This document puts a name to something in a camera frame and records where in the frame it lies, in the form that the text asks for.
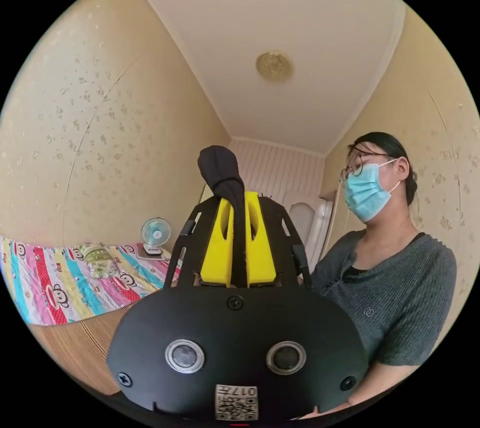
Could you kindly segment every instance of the blue surgical mask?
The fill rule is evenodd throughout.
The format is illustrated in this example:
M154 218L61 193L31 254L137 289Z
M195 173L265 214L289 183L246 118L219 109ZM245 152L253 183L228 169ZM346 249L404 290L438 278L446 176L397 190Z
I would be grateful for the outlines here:
M389 160L382 165L369 163L360 169L359 175L352 173L346 179L346 204L360 221L365 223L379 214L390 200L390 194L400 185L400 182L398 182L390 192L387 192L380 185L378 178L380 167L395 162L395 160Z

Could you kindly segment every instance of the ceiling light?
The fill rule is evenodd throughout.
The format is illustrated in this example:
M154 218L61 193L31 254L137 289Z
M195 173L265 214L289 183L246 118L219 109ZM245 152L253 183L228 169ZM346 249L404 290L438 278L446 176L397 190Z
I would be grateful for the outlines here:
M278 50L262 53L256 59L256 69L263 78L271 81L285 80L292 74L289 58Z

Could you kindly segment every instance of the yellow part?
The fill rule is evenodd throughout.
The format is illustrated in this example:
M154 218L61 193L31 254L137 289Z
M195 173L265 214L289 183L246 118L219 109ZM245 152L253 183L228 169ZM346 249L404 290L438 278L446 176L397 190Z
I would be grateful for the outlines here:
M260 210L259 195L255 192L245 193L245 232L246 232L246 276L248 286L251 284L270 284L275 281L272 251ZM252 229L255 237L252 240Z
M234 211L224 198L220 200L210 241L200 271L204 283L230 286L234 246Z
M208 284L230 286L234 246L234 213L228 201L222 199L213 225L210 241L200 271L201 280ZM271 284L276 272L256 192L245 193L245 251L247 285Z

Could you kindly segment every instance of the dark hair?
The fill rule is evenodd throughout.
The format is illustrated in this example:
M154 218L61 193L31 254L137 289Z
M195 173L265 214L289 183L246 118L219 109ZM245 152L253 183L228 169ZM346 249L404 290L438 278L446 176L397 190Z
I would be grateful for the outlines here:
M353 152L354 148L362 143L373 143L377 147L381 148L385 154L390 158L406 158L408 164L410 166L410 171L408 172L408 177L405 179L405 195L406 195L406 203L410 206L414 200L415 193L417 191L417 175L412 170L412 166L410 164L409 157L407 152L404 149L404 146L393 136L389 133L384 132L370 132L366 135L358 137L352 145L348 146L348 155L350 156ZM375 153L374 151L369 150L365 153Z

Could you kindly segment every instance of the woman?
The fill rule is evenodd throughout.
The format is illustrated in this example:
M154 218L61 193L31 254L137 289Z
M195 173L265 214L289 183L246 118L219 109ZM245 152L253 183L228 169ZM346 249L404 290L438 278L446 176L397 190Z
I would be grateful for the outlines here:
M340 177L348 208L365 229L334 244L313 271L312 284L355 323L369 371L348 402L327 413L388 390L428 358L457 275L453 252L410 219L417 176L396 138L372 132L355 140Z

